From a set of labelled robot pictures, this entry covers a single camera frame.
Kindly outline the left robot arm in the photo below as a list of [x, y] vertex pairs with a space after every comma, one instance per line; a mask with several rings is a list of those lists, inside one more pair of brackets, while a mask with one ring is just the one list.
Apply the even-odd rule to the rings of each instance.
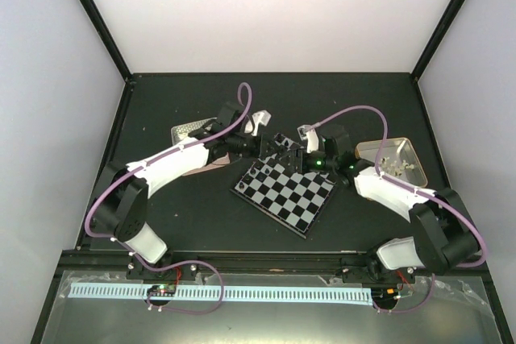
[[273, 138], [260, 133], [271, 114], [249, 114], [227, 103], [215, 118], [201, 120], [183, 130], [173, 146], [129, 164], [108, 164], [95, 188], [95, 200], [85, 229], [95, 238], [111, 238], [141, 257], [156, 279], [173, 269], [168, 246], [147, 222], [148, 200], [174, 180], [208, 168], [230, 154], [244, 158], [273, 155], [279, 149]]

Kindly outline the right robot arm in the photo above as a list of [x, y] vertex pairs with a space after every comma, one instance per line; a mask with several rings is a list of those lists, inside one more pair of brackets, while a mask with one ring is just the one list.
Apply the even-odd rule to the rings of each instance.
[[373, 250], [368, 276], [384, 282], [397, 269], [426, 268], [436, 275], [468, 265], [482, 253], [481, 238], [468, 217], [460, 195], [452, 189], [422, 189], [377, 171], [373, 162], [357, 156], [348, 133], [318, 135], [307, 126], [298, 129], [303, 147], [284, 148], [279, 162], [291, 172], [331, 172], [344, 184], [375, 201], [410, 224], [411, 235], [393, 238]]

